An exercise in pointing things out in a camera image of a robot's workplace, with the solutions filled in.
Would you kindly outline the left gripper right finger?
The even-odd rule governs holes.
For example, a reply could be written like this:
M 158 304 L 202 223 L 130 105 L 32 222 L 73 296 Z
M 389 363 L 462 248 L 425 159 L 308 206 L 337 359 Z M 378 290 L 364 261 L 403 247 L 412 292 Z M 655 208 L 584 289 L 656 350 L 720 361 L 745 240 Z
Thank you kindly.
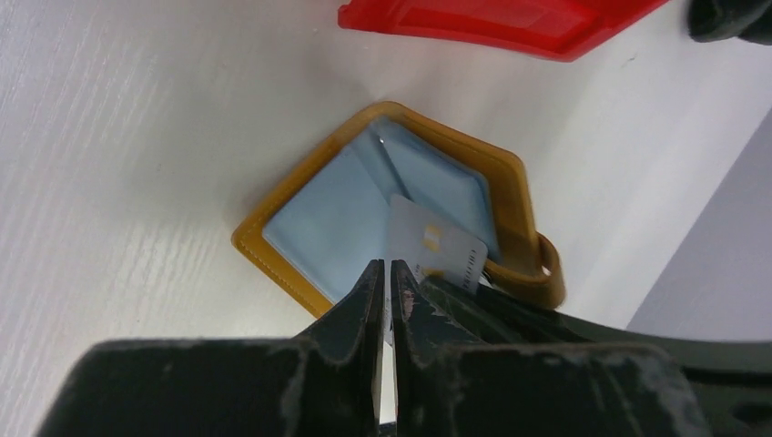
M 614 343 L 488 344 L 391 264 L 400 436 L 707 436 L 662 351 Z

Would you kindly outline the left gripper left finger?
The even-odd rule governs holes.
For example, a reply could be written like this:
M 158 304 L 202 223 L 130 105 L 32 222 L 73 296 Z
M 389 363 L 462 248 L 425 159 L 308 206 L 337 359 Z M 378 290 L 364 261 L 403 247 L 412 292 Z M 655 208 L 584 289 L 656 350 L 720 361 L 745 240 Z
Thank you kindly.
M 132 339 L 74 365 L 42 436 L 375 436 L 385 267 L 291 338 Z

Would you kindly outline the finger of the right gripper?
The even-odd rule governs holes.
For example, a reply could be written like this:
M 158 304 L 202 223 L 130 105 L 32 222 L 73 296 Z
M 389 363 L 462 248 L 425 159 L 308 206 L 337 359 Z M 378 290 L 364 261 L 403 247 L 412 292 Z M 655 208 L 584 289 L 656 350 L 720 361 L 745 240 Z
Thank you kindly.
M 437 277 L 419 291 L 453 321 L 489 344 L 641 343 L 665 351 L 691 384 L 716 436 L 771 433 L 771 344 L 645 335 L 544 310 L 499 290 L 471 294 Z

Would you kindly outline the silver credit card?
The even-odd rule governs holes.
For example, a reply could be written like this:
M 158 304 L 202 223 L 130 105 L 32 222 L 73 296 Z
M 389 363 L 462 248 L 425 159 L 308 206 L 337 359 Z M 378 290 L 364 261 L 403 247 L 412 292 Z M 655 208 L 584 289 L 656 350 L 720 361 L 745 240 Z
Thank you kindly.
M 403 260 L 419 282 L 438 276 L 471 294 L 479 287 L 488 248 L 431 210 L 393 194 L 386 254 Z

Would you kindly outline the yellow leather card holder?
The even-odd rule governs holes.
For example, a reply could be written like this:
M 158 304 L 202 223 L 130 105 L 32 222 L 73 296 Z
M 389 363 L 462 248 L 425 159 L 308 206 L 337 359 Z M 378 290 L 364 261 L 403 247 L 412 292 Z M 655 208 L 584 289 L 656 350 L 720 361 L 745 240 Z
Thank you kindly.
M 565 285 L 535 227 L 523 162 L 401 104 L 366 107 L 324 140 L 235 230 L 233 245 L 314 316 L 386 254 L 390 198 L 401 195 L 480 239 L 482 276 L 553 310 Z

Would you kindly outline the red plastic bin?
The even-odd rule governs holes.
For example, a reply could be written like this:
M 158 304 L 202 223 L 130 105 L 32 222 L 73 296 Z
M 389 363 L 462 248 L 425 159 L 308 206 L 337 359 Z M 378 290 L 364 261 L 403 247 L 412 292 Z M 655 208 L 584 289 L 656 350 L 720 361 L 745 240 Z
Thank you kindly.
M 661 5 L 662 0 L 354 0 L 339 8 L 338 24 L 573 62 Z

